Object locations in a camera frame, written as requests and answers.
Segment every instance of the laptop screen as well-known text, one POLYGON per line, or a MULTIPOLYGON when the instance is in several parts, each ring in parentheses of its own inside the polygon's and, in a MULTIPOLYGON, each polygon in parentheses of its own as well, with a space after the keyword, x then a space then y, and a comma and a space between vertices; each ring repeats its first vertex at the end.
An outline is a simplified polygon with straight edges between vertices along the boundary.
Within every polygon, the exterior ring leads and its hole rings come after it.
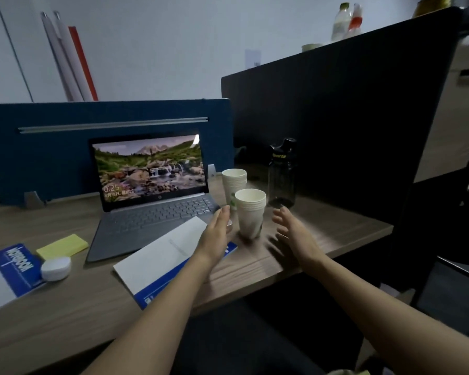
POLYGON ((92 143, 92 147, 106 202, 154 195, 159 196, 151 200, 171 198, 206 185, 199 135, 92 143))

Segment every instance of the blue and white notebook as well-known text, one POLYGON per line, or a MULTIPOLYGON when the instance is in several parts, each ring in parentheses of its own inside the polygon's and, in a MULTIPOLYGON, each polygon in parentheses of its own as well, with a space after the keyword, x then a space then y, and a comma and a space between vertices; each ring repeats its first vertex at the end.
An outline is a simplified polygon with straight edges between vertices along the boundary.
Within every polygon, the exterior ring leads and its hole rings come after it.
POLYGON ((22 243, 0 250, 0 307, 45 283, 41 265, 22 243))
MULTIPOLYGON (((146 308, 184 267, 205 227, 204 221, 194 217, 114 265, 141 309, 146 308)), ((236 248, 229 242, 224 256, 236 248)))

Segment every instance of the laptop keyboard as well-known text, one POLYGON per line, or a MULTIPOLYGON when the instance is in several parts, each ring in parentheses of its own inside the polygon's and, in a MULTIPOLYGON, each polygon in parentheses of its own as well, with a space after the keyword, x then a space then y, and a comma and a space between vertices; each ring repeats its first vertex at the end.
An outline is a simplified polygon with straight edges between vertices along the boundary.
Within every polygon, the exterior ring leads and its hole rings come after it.
POLYGON ((213 213, 217 205, 208 197, 168 202, 154 205, 150 208, 132 209, 114 214, 111 222, 115 227, 111 233, 123 233, 130 230, 142 229, 162 221, 190 218, 199 214, 213 213))

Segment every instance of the yellow sticky note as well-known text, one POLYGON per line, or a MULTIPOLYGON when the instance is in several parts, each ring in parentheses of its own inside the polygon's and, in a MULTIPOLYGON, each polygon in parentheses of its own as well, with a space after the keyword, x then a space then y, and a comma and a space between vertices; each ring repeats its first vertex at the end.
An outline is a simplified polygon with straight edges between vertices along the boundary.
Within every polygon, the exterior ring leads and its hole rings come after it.
POLYGON ((39 248, 36 252, 44 260, 58 257, 70 257, 88 247, 88 243, 78 235, 72 234, 50 245, 39 248))

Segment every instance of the wooden tabletop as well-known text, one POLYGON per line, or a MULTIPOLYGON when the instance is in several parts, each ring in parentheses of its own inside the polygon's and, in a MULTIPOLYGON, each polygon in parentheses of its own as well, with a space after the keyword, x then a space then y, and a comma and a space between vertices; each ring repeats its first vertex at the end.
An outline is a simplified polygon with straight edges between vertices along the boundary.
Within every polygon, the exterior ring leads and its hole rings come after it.
MULTIPOLYGON (((215 200, 224 205, 221 177, 211 178, 209 187, 215 200)), ((306 197, 297 198, 292 212, 332 258, 389 235, 393 229, 306 197)), ((34 251, 73 233, 91 242, 101 213, 98 196, 56 201, 37 210, 0 206, 0 249, 21 242, 34 251)), ((270 216, 267 208, 261 237, 246 242, 238 235, 236 214, 232 215, 229 239, 238 249, 203 284, 194 314, 300 271, 288 250, 271 239, 275 224, 270 216)), ((113 271, 122 258, 86 265, 86 254, 87 250, 72 257, 67 279, 46 284, 0 309, 0 375, 31 372, 112 340, 139 317, 138 305, 113 271)))

